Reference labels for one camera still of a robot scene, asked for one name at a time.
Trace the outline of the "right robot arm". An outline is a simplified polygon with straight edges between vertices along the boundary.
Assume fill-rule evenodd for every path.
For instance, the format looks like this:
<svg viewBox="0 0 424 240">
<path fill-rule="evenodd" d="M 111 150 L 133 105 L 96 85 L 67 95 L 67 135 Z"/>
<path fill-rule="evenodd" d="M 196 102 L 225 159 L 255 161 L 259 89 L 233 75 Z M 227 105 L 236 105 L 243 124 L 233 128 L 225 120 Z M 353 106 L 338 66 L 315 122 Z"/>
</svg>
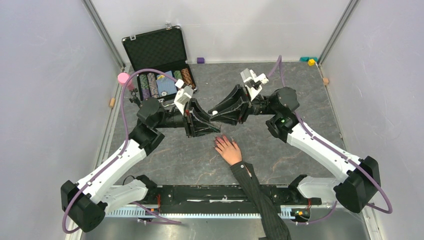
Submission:
<svg viewBox="0 0 424 240">
<path fill-rule="evenodd" d="M 371 206 L 371 199 L 381 188 L 378 162 L 371 156 L 360 158 L 341 149 L 299 120 L 295 111 L 300 106 L 293 88 L 283 87 L 269 96 L 257 94 L 248 87 L 234 87 L 230 94 L 208 111 L 214 122 L 237 125 L 250 115 L 271 115 L 265 122 L 270 134 L 308 154 L 332 177 L 299 176 L 289 189 L 289 199 L 302 204 L 310 198 L 338 201 L 353 213 Z"/>
</svg>

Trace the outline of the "black pinstripe sleeve forearm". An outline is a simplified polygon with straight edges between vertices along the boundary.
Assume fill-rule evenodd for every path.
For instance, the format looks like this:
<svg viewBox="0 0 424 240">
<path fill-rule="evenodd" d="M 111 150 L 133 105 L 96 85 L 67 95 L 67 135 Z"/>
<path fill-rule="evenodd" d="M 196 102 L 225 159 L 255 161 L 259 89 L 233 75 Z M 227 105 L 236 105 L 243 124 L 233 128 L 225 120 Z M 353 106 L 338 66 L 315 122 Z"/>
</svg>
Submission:
<svg viewBox="0 0 424 240">
<path fill-rule="evenodd" d="M 230 167 L 230 170 L 261 216 L 261 224 L 265 234 L 264 240 L 290 240 L 288 226 L 278 215 L 271 199 L 262 191 L 253 165 L 244 161 Z"/>
</svg>

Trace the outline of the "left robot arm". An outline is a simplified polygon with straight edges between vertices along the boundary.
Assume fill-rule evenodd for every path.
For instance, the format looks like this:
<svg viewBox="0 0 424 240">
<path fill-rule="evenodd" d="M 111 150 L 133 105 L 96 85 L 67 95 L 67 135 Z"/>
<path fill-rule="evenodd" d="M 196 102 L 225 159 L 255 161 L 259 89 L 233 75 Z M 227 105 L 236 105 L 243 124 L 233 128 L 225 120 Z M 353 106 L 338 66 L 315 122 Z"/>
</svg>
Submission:
<svg viewBox="0 0 424 240">
<path fill-rule="evenodd" d="M 190 138 L 218 133 L 220 128 L 211 122 L 217 113 L 217 110 L 204 111 L 195 98 L 189 98 L 182 110 L 178 105 L 165 109 L 153 97 L 143 100 L 136 114 L 138 123 L 126 133 L 119 149 L 86 177 L 77 182 L 67 180 L 61 186 L 63 231 L 88 233 L 103 221 L 107 211 L 115 209 L 109 188 L 160 145 L 165 136 L 159 128 L 183 128 Z"/>
</svg>

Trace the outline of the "mannequin hand with red nails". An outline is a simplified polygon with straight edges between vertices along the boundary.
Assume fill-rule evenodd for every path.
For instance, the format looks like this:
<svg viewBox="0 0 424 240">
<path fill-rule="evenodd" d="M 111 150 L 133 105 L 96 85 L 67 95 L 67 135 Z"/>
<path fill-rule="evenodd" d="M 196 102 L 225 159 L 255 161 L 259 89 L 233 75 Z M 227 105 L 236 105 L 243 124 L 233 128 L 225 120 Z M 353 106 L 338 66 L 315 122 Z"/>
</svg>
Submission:
<svg viewBox="0 0 424 240">
<path fill-rule="evenodd" d="M 240 163 L 243 160 L 242 152 L 237 143 L 234 140 L 229 140 L 225 135 L 215 138 L 214 149 L 230 166 Z"/>
</svg>

